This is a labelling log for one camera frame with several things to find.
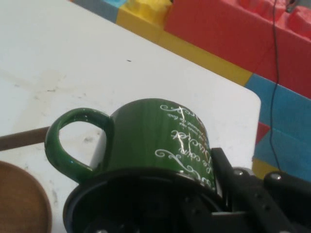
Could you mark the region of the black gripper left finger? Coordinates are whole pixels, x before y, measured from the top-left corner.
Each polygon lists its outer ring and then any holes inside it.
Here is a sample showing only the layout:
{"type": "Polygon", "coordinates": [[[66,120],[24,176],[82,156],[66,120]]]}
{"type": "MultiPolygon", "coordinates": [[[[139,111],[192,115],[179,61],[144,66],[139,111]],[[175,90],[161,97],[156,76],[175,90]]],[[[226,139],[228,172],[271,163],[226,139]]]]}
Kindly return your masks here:
{"type": "Polygon", "coordinates": [[[187,233],[181,201],[198,197],[203,206],[212,210],[210,198],[198,195],[164,193],[111,195],[97,209],[84,233],[187,233]]]}

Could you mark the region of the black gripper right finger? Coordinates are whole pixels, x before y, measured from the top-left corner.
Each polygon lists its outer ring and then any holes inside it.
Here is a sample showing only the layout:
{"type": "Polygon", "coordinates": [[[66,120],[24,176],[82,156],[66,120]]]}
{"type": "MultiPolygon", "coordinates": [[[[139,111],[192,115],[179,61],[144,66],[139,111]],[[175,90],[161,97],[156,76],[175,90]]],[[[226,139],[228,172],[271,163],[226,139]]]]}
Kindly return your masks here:
{"type": "Polygon", "coordinates": [[[261,180],[245,168],[233,168],[221,148],[211,150],[217,189],[234,212],[253,217],[263,233],[311,231],[311,184],[282,171],[261,180]]]}

